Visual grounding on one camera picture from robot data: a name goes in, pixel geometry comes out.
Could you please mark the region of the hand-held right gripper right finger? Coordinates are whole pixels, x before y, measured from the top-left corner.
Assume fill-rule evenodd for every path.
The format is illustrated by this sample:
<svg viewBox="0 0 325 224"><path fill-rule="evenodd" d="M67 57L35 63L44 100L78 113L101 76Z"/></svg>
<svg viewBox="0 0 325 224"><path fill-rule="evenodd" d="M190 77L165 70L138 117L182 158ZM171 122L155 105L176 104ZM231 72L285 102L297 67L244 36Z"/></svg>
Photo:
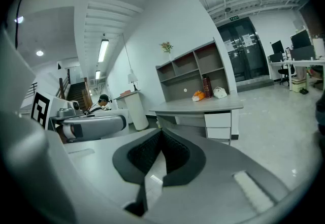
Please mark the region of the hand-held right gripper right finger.
<svg viewBox="0 0 325 224"><path fill-rule="evenodd" d="M239 224L266 213L289 193L285 184L253 159L224 143L182 131L164 133L183 143L189 158L168 174L148 210L157 224Z"/></svg>

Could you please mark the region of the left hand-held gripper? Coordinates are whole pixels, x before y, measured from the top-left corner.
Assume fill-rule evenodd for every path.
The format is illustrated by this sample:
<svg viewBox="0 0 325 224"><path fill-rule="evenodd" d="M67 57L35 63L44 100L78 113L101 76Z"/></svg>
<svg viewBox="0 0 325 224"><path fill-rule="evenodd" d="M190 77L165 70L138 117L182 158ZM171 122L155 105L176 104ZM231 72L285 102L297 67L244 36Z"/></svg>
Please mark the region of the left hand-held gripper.
<svg viewBox="0 0 325 224"><path fill-rule="evenodd" d="M46 92L34 95L30 117L44 129L48 142L98 140L126 128L123 115L88 116L77 101L69 102Z"/></svg>

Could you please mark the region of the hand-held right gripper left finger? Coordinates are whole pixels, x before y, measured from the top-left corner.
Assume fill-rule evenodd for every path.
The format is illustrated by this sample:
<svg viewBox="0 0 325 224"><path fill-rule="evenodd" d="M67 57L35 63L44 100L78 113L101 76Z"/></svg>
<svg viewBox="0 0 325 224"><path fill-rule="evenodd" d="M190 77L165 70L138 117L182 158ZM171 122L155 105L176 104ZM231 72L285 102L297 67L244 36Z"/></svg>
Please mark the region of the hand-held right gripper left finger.
<svg viewBox="0 0 325 224"><path fill-rule="evenodd" d="M53 203L55 214L64 218L148 218L145 175L127 159L115 153L126 145L161 133L148 129L116 138L62 144L50 133L50 162L61 188Z"/></svg>

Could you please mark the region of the grey wooden desk hutch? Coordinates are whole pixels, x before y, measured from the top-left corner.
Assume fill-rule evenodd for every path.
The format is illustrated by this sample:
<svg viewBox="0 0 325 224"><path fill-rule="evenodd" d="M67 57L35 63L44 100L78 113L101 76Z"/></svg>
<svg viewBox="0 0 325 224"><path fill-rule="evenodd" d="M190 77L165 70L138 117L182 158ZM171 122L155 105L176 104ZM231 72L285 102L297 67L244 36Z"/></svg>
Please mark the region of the grey wooden desk hutch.
<svg viewBox="0 0 325 224"><path fill-rule="evenodd" d="M167 102L191 99L198 90L204 92L203 77L209 77L212 90L222 87L230 94L224 62L214 40L157 66L156 71Z"/></svg>

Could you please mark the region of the grey desk with drawers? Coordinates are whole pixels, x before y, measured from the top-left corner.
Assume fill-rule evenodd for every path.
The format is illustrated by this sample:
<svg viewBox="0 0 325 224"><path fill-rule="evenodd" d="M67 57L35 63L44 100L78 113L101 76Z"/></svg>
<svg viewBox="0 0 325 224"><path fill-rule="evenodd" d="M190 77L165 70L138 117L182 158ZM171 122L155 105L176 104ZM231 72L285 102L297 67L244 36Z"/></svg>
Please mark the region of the grey desk with drawers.
<svg viewBox="0 0 325 224"><path fill-rule="evenodd" d="M163 102L153 107L160 127L194 134L214 141L231 144L232 129L238 125L234 112L243 103L236 94L225 98L182 99Z"/></svg>

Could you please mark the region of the white office desk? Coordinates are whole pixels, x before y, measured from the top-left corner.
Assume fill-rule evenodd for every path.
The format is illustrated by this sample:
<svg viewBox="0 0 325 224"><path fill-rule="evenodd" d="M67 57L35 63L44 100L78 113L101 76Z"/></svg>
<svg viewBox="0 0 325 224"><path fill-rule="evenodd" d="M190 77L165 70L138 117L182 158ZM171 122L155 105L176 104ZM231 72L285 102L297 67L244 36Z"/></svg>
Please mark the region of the white office desk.
<svg viewBox="0 0 325 224"><path fill-rule="evenodd" d="M291 65L298 66L298 67L311 67L311 66L322 66L323 68L323 89L325 89L325 60L324 59L318 59L318 60L285 60L285 61L279 61L279 62L269 62L269 67L279 67L281 65L288 65L290 67Z"/></svg>

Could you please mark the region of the black computer monitor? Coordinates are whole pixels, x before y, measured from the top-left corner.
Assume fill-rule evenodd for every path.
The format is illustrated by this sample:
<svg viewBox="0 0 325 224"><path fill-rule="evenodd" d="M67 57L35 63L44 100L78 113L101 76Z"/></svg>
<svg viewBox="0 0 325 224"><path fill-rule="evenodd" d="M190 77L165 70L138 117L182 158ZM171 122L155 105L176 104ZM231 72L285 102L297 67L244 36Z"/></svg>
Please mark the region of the black computer monitor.
<svg viewBox="0 0 325 224"><path fill-rule="evenodd" d="M275 42L275 43L272 43L271 47L273 49L274 54L284 53L283 45L282 45L282 42L280 40Z"/></svg>
<svg viewBox="0 0 325 224"><path fill-rule="evenodd" d="M306 30L302 30L301 32L296 33L295 35L291 36L290 39L294 49L311 46L309 35Z"/></svg>

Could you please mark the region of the white round side table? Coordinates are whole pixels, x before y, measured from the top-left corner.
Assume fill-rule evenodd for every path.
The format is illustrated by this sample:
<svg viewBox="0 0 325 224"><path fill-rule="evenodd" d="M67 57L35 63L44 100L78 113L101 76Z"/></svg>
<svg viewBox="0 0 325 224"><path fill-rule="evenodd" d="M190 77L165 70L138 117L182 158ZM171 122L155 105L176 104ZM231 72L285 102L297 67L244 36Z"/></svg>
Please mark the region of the white round side table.
<svg viewBox="0 0 325 224"><path fill-rule="evenodd" d="M126 105L135 129L137 131L143 131L149 127L149 122L147 120L139 94L140 91L136 90L115 98L115 101L118 105L121 105L122 102Z"/></svg>

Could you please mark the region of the wooden staircase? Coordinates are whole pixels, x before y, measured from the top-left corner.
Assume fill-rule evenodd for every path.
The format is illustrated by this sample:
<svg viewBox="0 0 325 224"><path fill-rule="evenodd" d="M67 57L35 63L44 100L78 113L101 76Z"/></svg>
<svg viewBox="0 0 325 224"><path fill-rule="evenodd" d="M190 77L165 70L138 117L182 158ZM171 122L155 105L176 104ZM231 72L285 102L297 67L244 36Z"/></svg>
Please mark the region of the wooden staircase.
<svg viewBox="0 0 325 224"><path fill-rule="evenodd" d="M59 89L55 96L67 101L77 101L82 111L87 110L91 105L87 78L83 78L79 83L71 84L70 69L67 69L65 79L59 78Z"/></svg>

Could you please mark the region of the white shade table lamp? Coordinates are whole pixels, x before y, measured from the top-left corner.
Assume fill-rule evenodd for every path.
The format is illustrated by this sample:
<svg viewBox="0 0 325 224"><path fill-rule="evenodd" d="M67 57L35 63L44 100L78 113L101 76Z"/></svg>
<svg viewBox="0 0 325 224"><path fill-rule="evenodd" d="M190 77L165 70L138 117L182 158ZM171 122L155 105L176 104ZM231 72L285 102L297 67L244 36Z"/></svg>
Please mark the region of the white shade table lamp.
<svg viewBox="0 0 325 224"><path fill-rule="evenodd" d="M134 91L138 91L137 87L136 87L136 83L138 82L137 77L135 76L134 72L132 69L130 69L129 74L127 75L127 79L128 79L128 84L132 84L134 87Z"/></svg>

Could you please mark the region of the orange tissue pack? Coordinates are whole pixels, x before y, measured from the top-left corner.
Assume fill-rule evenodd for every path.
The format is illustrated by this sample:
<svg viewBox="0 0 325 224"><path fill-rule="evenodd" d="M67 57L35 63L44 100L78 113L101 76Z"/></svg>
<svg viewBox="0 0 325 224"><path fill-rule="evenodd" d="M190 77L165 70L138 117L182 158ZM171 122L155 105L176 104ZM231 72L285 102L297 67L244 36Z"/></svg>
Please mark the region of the orange tissue pack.
<svg viewBox="0 0 325 224"><path fill-rule="evenodd" d="M194 102L198 102L198 101L201 101L201 100L203 100L204 98L205 98L206 96L205 96L205 92L202 92L202 91L196 91L194 94L193 94L193 96L192 96L192 100L194 101Z"/></svg>

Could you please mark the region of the white tissue pack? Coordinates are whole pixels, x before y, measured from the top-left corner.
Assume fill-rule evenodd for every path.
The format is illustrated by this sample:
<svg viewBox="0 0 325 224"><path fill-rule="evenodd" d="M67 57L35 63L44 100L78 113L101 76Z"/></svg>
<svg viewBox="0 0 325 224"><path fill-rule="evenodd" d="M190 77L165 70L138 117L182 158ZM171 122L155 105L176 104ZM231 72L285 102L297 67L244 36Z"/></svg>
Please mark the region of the white tissue pack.
<svg viewBox="0 0 325 224"><path fill-rule="evenodd" d="M227 97L227 92L224 88L222 87L216 87L213 89L213 95L214 97L221 99Z"/></svg>

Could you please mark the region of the artificial flower bouquet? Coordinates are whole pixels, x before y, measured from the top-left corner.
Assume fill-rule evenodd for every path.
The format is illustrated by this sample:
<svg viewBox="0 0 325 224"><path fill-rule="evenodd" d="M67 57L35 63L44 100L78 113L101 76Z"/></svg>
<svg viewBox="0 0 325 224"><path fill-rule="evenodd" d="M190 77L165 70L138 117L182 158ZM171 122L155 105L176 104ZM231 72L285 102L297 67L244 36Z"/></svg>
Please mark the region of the artificial flower bouquet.
<svg viewBox="0 0 325 224"><path fill-rule="evenodd" d="M171 50L173 49L173 45L170 44L170 42L163 42L160 44L160 47L162 48L164 53L171 53Z"/></svg>

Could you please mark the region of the brown bottle with white cap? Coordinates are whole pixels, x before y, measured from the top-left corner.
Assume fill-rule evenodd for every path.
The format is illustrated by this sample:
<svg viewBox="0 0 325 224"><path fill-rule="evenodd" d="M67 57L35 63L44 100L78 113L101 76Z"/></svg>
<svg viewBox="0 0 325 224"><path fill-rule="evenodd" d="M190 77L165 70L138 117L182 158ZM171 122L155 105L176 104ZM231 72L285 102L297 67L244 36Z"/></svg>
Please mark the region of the brown bottle with white cap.
<svg viewBox="0 0 325 224"><path fill-rule="evenodd" d="M213 96L213 90L209 77L203 77L202 81L206 98L211 98Z"/></svg>

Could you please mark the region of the pale yellow storage box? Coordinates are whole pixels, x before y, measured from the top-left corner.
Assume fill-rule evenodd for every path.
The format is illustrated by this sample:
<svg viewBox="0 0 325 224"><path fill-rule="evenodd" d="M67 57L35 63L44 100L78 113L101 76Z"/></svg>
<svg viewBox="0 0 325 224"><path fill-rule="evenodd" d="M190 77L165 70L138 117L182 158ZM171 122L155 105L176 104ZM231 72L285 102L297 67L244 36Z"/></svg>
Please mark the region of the pale yellow storage box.
<svg viewBox="0 0 325 224"><path fill-rule="evenodd" d="M302 89L306 88L306 80L300 80L296 77L292 78L292 91L294 92L300 92Z"/></svg>

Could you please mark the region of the black office chair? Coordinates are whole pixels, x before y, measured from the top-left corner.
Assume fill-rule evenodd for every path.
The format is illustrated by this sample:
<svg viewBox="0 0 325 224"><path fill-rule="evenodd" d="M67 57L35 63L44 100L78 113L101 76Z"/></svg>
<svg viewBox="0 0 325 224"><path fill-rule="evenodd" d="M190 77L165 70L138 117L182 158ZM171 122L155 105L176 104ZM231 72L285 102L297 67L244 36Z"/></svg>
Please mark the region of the black office chair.
<svg viewBox="0 0 325 224"><path fill-rule="evenodd" d="M283 60L288 61L289 59L291 59L291 48L286 47L285 54L283 55ZM287 82L289 85L289 76L292 76L295 73L295 67L293 65L288 64L282 65L281 69L278 70L278 73L282 75L279 84L281 85Z"/></svg>

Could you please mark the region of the black double door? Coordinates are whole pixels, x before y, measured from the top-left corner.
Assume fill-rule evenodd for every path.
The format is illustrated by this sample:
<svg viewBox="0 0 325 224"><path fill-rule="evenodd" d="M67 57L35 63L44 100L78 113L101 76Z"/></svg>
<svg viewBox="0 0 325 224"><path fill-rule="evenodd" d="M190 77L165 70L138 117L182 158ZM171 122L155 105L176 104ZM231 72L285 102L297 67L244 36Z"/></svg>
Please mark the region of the black double door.
<svg viewBox="0 0 325 224"><path fill-rule="evenodd" d="M228 55L236 82L269 75L264 49L249 18L230 22L217 29L223 42L227 40L232 42L234 50ZM246 34L250 34L252 46L245 46L242 36Z"/></svg>

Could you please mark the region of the white paper roll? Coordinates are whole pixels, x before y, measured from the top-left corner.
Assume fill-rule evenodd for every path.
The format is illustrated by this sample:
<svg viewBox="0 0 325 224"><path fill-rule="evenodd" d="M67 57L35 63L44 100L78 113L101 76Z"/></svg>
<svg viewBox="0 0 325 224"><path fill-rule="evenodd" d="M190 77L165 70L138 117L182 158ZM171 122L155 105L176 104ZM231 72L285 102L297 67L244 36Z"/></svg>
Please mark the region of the white paper roll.
<svg viewBox="0 0 325 224"><path fill-rule="evenodd" d="M315 51L315 56L317 59L324 59L325 60L325 41L322 38L314 38L313 47Z"/></svg>

